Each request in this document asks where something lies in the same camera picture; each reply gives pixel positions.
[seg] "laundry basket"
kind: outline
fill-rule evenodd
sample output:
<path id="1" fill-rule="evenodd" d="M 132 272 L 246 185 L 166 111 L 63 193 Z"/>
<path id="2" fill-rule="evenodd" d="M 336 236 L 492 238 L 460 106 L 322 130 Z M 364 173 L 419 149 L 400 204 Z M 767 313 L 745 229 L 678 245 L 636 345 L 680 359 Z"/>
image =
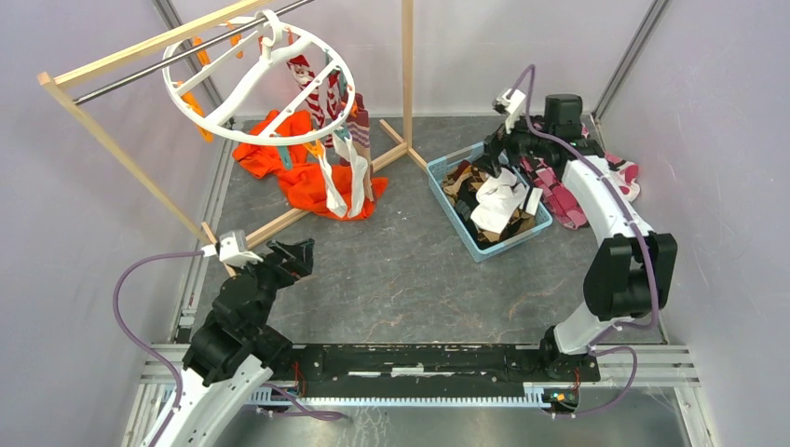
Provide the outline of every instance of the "laundry basket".
<path id="1" fill-rule="evenodd" d="M 456 211 L 453 210 L 450 200 L 444 194 L 444 191 L 442 190 L 442 179 L 447 175 L 448 172 L 453 170 L 462 161 L 474 161 L 482 154 L 483 143 L 478 142 L 477 144 L 473 144 L 472 146 L 455 151 L 448 156 L 443 156 L 442 158 L 428 163 L 430 190 L 433 192 L 433 195 L 436 196 L 436 200 L 439 201 L 439 205 L 442 207 L 442 210 L 444 210 L 444 213 L 447 214 L 447 218 L 450 219 L 450 223 L 453 224 L 453 227 L 458 232 L 458 235 L 461 236 L 461 240 L 464 242 L 464 245 L 467 247 L 467 250 L 476 263 L 479 263 L 484 259 L 488 259 L 496 254 L 500 254 L 510 247 L 515 247 L 516 245 L 537 236 L 541 231 L 543 231 L 543 229 L 552 224 L 552 214 L 546 210 L 546 207 L 544 207 L 542 203 L 540 203 L 538 204 L 538 212 L 535 214 L 534 228 L 529 231 L 525 231 L 518 236 L 499 242 L 497 245 L 481 250 L 475 243 L 469 231 L 467 231 L 466 227 L 461 222 L 461 218 L 458 217 Z M 516 175 L 518 176 L 519 180 L 521 180 L 523 183 L 526 183 L 526 180 L 521 176 L 521 174 L 516 172 Z"/>

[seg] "white wall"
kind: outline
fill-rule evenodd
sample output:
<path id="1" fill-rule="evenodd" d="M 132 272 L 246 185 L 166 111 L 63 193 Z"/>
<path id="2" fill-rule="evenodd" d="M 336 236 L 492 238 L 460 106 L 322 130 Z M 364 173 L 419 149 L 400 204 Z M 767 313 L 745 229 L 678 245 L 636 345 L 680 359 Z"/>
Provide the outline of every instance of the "white wall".
<path id="1" fill-rule="evenodd" d="M 672 2 L 604 117 L 679 252 L 665 315 L 726 446 L 788 445 L 790 4 Z"/>
<path id="2" fill-rule="evenodd" d="M 267 7 L 292 2 L 276 0 Z M 233 2 L 172 3 L 183 20 L 192 20 Z M 538 65 L 537 98 L 575 92 L 592 109 L 649 5 L 650 0 L 416 0 L 415 113 L 489 114 L 491 101 L 530 62 Z M 316 0 L 282 19 L 340 52 L 373 113 L 402 114 L 401 0 Z M 219 45 L 210 54 L 226 50 Z M 254 63 L 252 53 L 213 76 L 224 97 Z M 313 66 L 323 67 L 320 54 L 310 55 Z M 297 92 L 283 65 L 238 115 L 265 115 Z M 537 106 L 542 109 L 542 102 Z"/>
<path id="3" fill-rule="evenodd" d="M 132 262 L 191 250 L 195 240 L 35 76 L 165 27 L 148 1 L 13 0 L 0 9 L 0 444 L 110 447 L 143 366 L 113 319 L 115 281 Z M 197 218 L 217 147 L 176 111 L 160 76 L 88 110 Z M 125 286 L 121 311 L 144 340 L 166 336 L 185 268 L 144 267 Z"/>

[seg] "orange cloth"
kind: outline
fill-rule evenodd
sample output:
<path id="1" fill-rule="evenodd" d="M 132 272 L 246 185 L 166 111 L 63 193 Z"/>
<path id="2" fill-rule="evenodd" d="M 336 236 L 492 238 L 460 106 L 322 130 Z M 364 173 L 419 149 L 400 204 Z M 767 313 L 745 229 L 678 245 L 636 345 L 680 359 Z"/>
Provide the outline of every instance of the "orange cloth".
<path id="1" fill-rule="evenodd" d="M 269 112 L 266 120 L 252 128 L 250 134 L 260 134 L 266 126 L 277 117 L 278 112 Z M 277 133 L 283 137 L 304 135 L 312 130 L 310 113 L 305 110 L 296 112 L 286 118 L 277 128 Z M 338 221 L 358 221 L 367 219 L 375 210 L 375 203 L 365 199 L 362 211 L 353 218 L 337 217 L 326 208 L 326 185 L 321 175 L 318 163 L 306 163 L 307 149 L 302 144 L 288 146 L 291 154 L 293 169 L 286 170 L 279 160 L 277 148 L 274 146 L 258 146 L 255 144 L 241 143 L 235 151 L 233 158 L 249 173 L 256 178 L 263 178 L 268 173 L 273 173 L 279 180 L 279 189 L 291 203 L 299 210 L 314 212 L 319 216 L 328 217 Z M 337 192 L 351 208 L 351 167 L 332 166 L 332 180 Z M 373 192 L 378 199 L 387 189 L 388 179 L 371 179 Z"/>
<path id="2" fill-rule="evenodd" d="M 266 126 L 274 121 L 278 113 L 276 110 L 269 112 L 264 121 L 252 128 L 250 134 L 260 135 Z M 312 129 L 313 123 L 310 121 L 310 113 L 306 110 L 300 110 L 286 118 L 277 128 L 277 133 L 281 137 L 292 137 L 294 135 L 304 135 Z M 288 152 L 291 154 L 291 161 L 294 165 L 307 161 L 307 149 L 302 144 L 288 146 Z M 282 162 L 279 160 L 277 148 L 274 146 L 259 146 L 243 142 L 233 151 L 233 158 L 242 168 L 258 179 L 264 178 L 268 173 L 279 176 L 279 173 L 285 170 Z"/>

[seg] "white circular hanger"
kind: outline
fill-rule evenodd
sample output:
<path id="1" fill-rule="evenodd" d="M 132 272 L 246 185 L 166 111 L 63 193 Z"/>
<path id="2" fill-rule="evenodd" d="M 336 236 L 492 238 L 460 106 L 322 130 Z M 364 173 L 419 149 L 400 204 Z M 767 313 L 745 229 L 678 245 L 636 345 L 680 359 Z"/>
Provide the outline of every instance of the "white circular hanger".
<path id="1" fill-rule="evenodd" d="M 331 134 L 335 129 L 340 128 L 346 122 L 346 118 L 351 113 L 351 107 L 354 105 L 354 78 L 351 75 L 351 70 L 348 69 L 346 62 L 343 58 L 332 49 L 326 42 L 322 41 L 315 35 L 307 32 L 301 28 L 279 21 L 277 15 L 271 10 L 264 10 L 256 14 L 256 18 L 266 16 L 268 22 L 255 28 L 255 30 L 242 38 L 234 47 L 223 53 L 216 60 L 205 65 L 198 73 L 186 80 L 183 83 L 175 83 L 170 77 L 170 67 L 162 69 L 162 75 L 165 79 L 165 89 L 170 95 L 170 99 L 178 107 L 178 109 L 186 115 L 192 122 L 207 130 L 210 133 L 219 135 L 233 140 L 235 142 L 247 142 L 250 144 L 258 144 L 263 146 L 289 146 L 292 144 L 301 144 L 304 142 L 314 142 Z M 271 38 L 264 36 L 264 31 L 270 28 L 272 31 Z M 292 34 L 298 36 L 292 44 L 286 47 L 272 49 L 279 40 L 282 38 L 282 32 L 290 31 Z M 200 116 L 192 108 L 181 99 L 181 96 L 187 93 L 192 88 L 200 84 L 203 79 L 211 75 L 219 66 L 226 61 L 234 60 L 236 54 L 244 47 L 255 44 L 257 47 L 258 37 L 263 37 L 261 57 L 258 62 L 248 71 L 241 80 L 238 82 L 233 91 L 228 95 L 225 101 L 220 104 L 216 109 L 211 111 L 208 115 Z M 165 49 L 164 58 L 172 56 L 178 46 L 182 42 L 175 43 Z M 320 48 L 326 55 L 329 62 L 326 67 L 321 69 L 315 79 L 310 82 L 307 87 L 299 92 L 296 97 L 279 113 L 268 126 L 260 133 L 260 135 L 251 135 L 242 132 L 241 130 L 227 129 L 223 124 L 230 119 L 236 110 L 241 106 L 245 99 L 252 93 L 255 86 L 265 76 L 265 74 L 272 67 L 287 61 L 295 56 L 304 53 L 305 49 L 310 45 L 315 45 Z M 275 135 L 276 129 L 282 124 L 288 116 L 296 112 L 296 108 L 312 93 L 316 88 L 319 88 L 323 80 L 326 79 L 333 71 L 340 70 L 347 82 L 347 92 L 349 101 L 346 106 L 341 110 L 337 118 L 325 124 L 323 128 L 312 130 L 304 135 L 296 135 L 292 137 L 280 137 Z"/>

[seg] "gray floor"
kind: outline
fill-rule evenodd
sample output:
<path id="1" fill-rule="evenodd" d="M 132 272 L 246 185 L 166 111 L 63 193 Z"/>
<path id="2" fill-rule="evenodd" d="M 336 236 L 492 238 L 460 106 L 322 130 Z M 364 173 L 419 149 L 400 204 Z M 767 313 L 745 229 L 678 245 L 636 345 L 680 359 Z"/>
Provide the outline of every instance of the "gray floor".
<path id="1" fill-rule="evenodd" d="M 616 390 L 583 389 L 581 410 Z M 633 389 L 604 413 L 554 421 L 536 409 L 336 407 L 339 422 L 306 417 L 270 419 L 242 410 L 216 445 L 283 446 L 690 446 L 672 389 Z"/>
<path id="2" fill-rule="evenodd" d="M 388 119 L 398 131 L 399 118 Z M 415 149 L 428 161 L 479 142 L 500 117 L 415 119 Z M 376 125 L 373 155 L 394 143 Z M 581 283 L 595 253 L 592 230 L 555 223 L 540 236 L 480 264 L 408 157 L 380 172 L 389 178 L 374 215 L 337 222 L 308 215 L 276 238 L 316 239 L 311 277 L 283 291 L 269 324 L 295 342 L 535 343 L 581 303 Z M 219 232 L 248 233 L 289 209 L 274 177 L 256 180 L 238 165 L 228 185 Z M 206 273 L 196 328 L 227 273 Z M 658 331 L 626 332 L 612 341 L 657 343 Z"/>

